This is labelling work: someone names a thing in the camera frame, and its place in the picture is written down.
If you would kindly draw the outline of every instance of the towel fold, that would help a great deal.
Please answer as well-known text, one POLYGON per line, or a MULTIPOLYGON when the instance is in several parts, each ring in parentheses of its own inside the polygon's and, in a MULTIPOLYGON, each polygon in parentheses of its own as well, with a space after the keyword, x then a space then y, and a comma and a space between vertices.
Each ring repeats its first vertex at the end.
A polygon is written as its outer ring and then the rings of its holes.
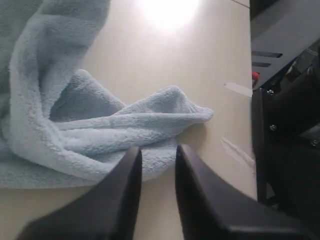
POLYGON ((0 187, 93 185, 131 146, 148 180, 174 162, 177 134, 212 117, 176 86, 126 105, 77 70, 108 0, 0 4, 0 187))

